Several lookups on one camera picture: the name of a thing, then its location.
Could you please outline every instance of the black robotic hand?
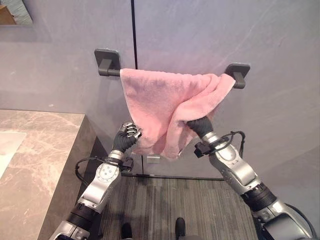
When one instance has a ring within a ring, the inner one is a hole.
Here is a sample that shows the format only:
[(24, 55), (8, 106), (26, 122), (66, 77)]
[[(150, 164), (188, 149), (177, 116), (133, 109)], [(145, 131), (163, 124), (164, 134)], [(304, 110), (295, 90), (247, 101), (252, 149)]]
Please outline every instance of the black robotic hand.
[(114, 138), (112, 150), (125, 153), (141, 136), (142, 130), (137, 129), (136, 125), (131, 122), (124, 123)]
[(199, 118), (197, 120), (187, 121), (186, 124), (189, 128), (198, 134), (199, 138), (203, 138), (206, 134), (213, 132), (214, 129), (207, 116)]

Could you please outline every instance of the sink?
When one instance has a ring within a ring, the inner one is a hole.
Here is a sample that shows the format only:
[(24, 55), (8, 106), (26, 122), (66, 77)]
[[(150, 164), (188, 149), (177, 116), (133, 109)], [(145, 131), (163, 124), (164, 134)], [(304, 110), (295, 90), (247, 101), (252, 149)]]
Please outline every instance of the sink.
[(26, 135), (25, 132), (0, 131), (0, 178)]

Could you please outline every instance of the towel bar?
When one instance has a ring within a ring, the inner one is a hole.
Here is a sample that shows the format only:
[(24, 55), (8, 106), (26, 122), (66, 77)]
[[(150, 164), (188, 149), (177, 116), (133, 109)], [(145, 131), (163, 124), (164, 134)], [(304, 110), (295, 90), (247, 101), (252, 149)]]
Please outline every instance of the towel bar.
[[(116, 51), (107, 49), (94, 50), (96, 63), (98, 64), (98, 72), (100, 76), (116, 76), (120, 77), (120, 60)], [(246, 86), (245, 76), (250, 70), (248, 64), (231, 63), (224, 71), (225, 74), (233, 77), (235, 84), (234, 89), (243, 89)]]

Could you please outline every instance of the striped carpet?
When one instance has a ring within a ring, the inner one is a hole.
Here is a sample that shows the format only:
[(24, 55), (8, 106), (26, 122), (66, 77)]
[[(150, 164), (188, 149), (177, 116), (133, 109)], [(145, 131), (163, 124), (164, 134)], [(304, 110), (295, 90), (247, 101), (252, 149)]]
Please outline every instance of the striped carpet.
[(175, 221), (203, 240), (256, 240), (250, 210), (224, 181), (122, 176), (102, 215), (104, 240), (121, 239), (129, 222), (135, 240), (174, 240)]

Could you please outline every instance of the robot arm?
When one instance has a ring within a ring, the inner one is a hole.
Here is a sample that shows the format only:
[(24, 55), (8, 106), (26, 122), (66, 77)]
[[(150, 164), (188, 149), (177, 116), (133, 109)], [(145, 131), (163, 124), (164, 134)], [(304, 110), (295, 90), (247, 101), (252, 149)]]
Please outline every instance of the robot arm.
[(198, 157), (209, 156), (210, 163), (219, 170), (224, 180), (242, 197), (252, 210), (253, 216), (259, 220), (262, 234), (267, 240), (299, 240), (312, 237), (306, 221), (273, 195), (252, 167), (241, 158), (229, 139), (217, 136), (207, 117), (189, 121), (187, 125), (202, 140), (195, 146), (195, 154)]
[(66, 220), (63, 220), (49, 240), (86, 240), (97, 215), (105, 208), (112, 188), (120, 180), (120, 171), (130, 170), (124, 164), (125, 151), (141, 137), (141, 130), (132, 123), (121, 126), (115, 136), (112, 151), (96, 170), (95, 177), (85, 189)]

